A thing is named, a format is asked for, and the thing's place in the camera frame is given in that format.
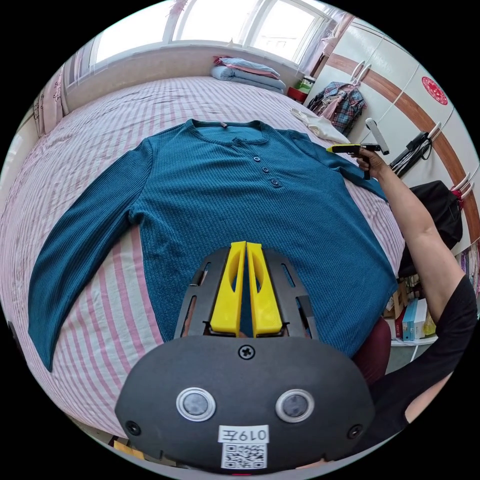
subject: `plaid shirt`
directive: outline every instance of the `plaid shirt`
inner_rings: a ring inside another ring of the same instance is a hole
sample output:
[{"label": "plaid shirt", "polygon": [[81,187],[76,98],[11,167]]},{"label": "plaid shirt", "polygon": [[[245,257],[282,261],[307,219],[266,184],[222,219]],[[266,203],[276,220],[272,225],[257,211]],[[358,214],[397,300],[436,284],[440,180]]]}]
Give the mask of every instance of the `plaid shirt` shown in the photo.
[{"label": "plaid shirt", "polygon": [[328,101],[334,100],[340,96],[341,100],[331,118],[331,124],[341,134],[348,137],[355,122],[362,114],[362,110],[367,108],[367,102],[359,92],[358,88],[354,88],[350,91],[343,91],[342,87],[344,86],[351,86],[351,83],[342,83],[338,81],[330,82],[308,104],[308,109],[317,115],[321,115],[322,111],[328,105]]}]

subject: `qr code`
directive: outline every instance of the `qr code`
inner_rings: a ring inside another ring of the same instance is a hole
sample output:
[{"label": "qr code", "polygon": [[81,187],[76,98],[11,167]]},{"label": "qr code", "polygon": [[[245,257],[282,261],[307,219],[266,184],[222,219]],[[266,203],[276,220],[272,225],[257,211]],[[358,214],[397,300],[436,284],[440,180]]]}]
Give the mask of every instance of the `qr code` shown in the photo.
[{"label": "qr code", "polygon": [[235,470],[264,469],[267,467],[267,444],[224,443],[221,467]]}]

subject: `black bag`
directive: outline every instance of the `black bag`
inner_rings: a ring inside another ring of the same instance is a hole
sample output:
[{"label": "black bag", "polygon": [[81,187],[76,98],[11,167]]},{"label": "black bag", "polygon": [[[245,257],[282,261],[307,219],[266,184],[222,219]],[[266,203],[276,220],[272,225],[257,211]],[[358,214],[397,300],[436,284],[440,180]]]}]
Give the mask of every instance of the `black bag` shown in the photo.
[{"label": "black bag", "polygon": [[[439,180],[414,186],[410,190],[428,210],[441,239],[451,250],[463,235],[461,200]],[[398,277],[405,278],[416,274],[412,256],[405,246]]]}]

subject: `red circular sticker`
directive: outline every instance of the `red circular sticker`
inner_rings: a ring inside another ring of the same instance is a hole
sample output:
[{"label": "red circular sticker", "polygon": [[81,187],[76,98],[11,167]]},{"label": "red circular sticker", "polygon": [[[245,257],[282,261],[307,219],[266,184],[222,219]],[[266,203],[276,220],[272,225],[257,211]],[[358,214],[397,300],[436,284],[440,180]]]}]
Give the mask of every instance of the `red circular sticker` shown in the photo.
[{"label": "red circular sticker", "polygon": [[422,77],[421,82],[425,87],[426,91],[439,103],[442,105],[446,105],[449,101],[447,96],[444,94],[442,89],[431,79],[427,76]]}]

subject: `window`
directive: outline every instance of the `window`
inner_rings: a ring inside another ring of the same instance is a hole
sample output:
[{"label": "window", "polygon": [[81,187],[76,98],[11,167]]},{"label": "window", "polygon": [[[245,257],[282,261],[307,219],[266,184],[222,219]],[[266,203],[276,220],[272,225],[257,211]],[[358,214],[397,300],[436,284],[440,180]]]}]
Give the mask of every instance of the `window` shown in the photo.
[{"label": "window", "polygon": [[195,0],[177,22],[174,40],[207,40],[241,44],[258,0]]},{"label": "window", "polygon": [[252,46],[295,62],[301,44],[316,19],[313,13],[278,0],[261,23]]},{"label": "window", "polygon": [[100,34],[95,63],[137,47],[163,40],[174,0],[144,8],[115,23]]},{"label": "window", "polygon": [[309,43],[338,11],[317,0],[165,0],[98,35],[89,65],[191,43],[230,44],[298,65]]}]

